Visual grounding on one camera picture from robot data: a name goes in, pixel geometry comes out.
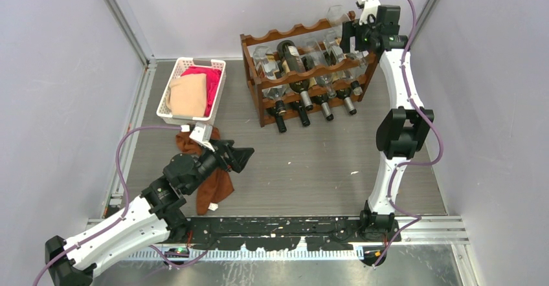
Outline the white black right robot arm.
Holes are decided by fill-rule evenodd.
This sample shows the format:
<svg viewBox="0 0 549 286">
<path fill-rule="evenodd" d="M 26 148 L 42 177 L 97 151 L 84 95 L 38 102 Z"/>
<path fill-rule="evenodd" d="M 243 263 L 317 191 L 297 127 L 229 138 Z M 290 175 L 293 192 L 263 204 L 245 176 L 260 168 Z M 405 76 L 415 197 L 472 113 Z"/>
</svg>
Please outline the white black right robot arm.
<svg viewBox="0 0 549 286">
<path fill-rule="evenodd" d="M 340 47 L 345 53 L 374 54 L 385 76 L 390 109 L 377 129 L 375 143 L 380 165 L 364 210 L 359 233 L 367 241 L 388 237 L 397 231 L 394 203 L 404 171 L 425 142 L 434 120 L 418 98 L 409 70 L 409 39 L 399 33 L 400 7 L 379 0 L 362 0 L 359 19 L 342 26 Z"/>
</svg>

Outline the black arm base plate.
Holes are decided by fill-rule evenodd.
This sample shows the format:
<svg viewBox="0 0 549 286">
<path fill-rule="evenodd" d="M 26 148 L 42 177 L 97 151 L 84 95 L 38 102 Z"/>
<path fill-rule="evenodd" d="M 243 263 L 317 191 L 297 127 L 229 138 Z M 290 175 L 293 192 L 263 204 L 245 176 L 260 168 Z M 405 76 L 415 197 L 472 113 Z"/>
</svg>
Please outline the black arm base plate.
<svg viewBox="0 0 549 286">
<path fill-rule="evenodd" d="M 191 217 L 167 243 L 189 243 L 200 250 L 267 252 L 295 250 L 303 241 L 308 251 L 351 250 L 356 243 L 384 245 L 400 241 L 398 222 L 378 228 L 363 217 Z"/>
</svg>

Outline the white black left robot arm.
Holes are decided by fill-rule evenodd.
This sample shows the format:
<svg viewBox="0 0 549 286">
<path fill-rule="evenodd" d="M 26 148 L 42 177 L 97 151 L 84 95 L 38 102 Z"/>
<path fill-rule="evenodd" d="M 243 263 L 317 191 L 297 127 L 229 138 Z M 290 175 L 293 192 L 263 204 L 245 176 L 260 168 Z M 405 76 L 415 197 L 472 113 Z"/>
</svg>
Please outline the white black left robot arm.
<svg viewBox="0 0 549 286">
<path fill-rule="evenodd" d="M 80 234 L 46 242 L 46 271 L 53 284 L 90 285 L 110 266 L 144 247 L 182 242 L 189 233 L 181 211 L 185 196 L 217 170 L 241 172 L 253 154 L 253 148 L 234 147 L 233 140 L 213 140 L 198 157 L 174 155 L 162 175 L 123 209 Z"/>
</svg>

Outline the dark wine bottle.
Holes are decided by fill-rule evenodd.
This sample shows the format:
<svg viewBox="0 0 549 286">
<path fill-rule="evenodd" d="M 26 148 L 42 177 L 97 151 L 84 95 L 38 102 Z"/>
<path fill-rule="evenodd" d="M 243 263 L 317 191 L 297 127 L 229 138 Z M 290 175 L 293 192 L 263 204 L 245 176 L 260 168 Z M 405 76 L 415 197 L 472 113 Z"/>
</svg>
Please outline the dark wine bottle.
<svg viewBox="0 0 549 286">
<path fill-rule="evenodd" d="M 306 71 L 310 71 L 315 66 L 315 62 L 311 56 L 303 56 L 302 62 L 305 66 Z M 327 121 L 332 121 L 334 119 L 334 115 L 328 103 L 329 98 L 327 93 L 312 96 L 311 100 L 314 104 L 319 105 L 321 107 L 322 114 L 324 115 Z"/>
</svg>

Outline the clear bottle brown label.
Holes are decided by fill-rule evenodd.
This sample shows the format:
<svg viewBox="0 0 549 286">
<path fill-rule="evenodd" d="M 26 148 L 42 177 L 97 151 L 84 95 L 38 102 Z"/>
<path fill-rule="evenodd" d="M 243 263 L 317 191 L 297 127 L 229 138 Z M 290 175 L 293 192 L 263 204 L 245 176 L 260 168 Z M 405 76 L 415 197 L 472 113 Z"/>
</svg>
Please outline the clear bottle brown label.
<svg viewBox="0 0 549 286">
<path fill-rule="evenodd" d="M 281 77 L 281 72 L 275 59 L 274 52 L 267 46 L 257 46 L 253 52 L 252 58 L 254 60 L 256 70 L 263 70 L 264 76 L 273 81 Z M 277 85 L 274 87 L 266 88 L 262 91 L 265 98 L 279 101 L 282 100 L 285 95 L 287 85 Z"/>
</svg>

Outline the dark bottle white label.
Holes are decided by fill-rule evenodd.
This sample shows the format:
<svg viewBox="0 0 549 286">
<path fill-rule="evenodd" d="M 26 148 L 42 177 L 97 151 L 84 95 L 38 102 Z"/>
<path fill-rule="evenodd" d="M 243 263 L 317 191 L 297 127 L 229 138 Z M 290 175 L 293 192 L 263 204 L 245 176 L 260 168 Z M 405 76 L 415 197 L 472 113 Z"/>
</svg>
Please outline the dark bottle white label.
<svg viewBox="0 0 549 286">
<path fill-rule="evenodd" d="M 300 100 L 297 100 L 295 102 L 291 102 L 290 106 L 294 111 L 298 113 L 302 126 L 308 127 L 311 124 L 311 122 L 310 122 L 310 119 L 308 118 L 306 109 L 303 106 L 302 102 Z"/>
</svg>

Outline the green bottle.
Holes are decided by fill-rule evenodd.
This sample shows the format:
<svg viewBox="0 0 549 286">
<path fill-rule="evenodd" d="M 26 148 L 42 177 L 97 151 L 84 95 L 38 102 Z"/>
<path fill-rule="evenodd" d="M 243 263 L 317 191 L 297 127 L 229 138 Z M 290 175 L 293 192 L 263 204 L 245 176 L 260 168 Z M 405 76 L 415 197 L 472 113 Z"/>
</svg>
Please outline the green bottle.
<svg viewBox="0 0 549 286">
<path fill-rule="evenodd" d="M 306 68 L 300 58 L 299 51 L 291 40 L 281 41 L 277 47 L 278 55 L 282 60 L 282 68 L 285 73 L 295 71 L 297 73 L 306 72 Z M 291 90 L 300 95 L 302 105 L 306 111 L 313 109 L 313 103 L 308 93 L 309 80 L 300 80 L 289 84 Z"/>
</svg>

